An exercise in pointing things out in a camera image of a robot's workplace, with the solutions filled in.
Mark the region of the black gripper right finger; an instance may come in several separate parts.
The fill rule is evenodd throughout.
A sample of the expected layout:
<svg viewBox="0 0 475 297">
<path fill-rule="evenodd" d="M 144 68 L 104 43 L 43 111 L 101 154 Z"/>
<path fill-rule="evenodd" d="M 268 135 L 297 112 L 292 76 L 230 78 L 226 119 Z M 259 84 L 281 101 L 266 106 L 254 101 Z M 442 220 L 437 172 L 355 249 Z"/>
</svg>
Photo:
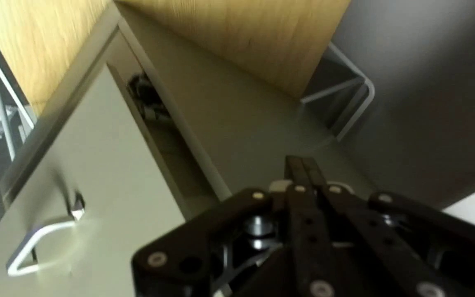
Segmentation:
<svg viewBox="0 0 475 297">
<path fill-rule="evenodd" d="M 314 159 L 304 160 L 314 206 L 320 211 L 320 241 L 330 246 L 327 264 L 338 297 L 423 297 L 429 271 L 404 241 L 390 213 L 380 213 L 342 185 L 329 183 Z"/>
</svg>

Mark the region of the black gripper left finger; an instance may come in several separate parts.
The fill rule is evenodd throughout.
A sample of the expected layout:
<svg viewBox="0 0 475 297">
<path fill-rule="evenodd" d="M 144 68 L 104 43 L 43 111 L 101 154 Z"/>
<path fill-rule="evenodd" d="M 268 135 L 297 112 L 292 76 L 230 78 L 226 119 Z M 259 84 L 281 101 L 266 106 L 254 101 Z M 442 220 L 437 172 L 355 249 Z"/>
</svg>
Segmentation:
<svg viewBox="0 0 475 297">
<path fill-rule="evenodd" d="M 296 155 L 286 159 L 286 177 L 292 182 L 286 203 L 297 292 L 335 297 L 330 233 L 320 208 L 325 178 L 314 159 Z"/>
</svg>

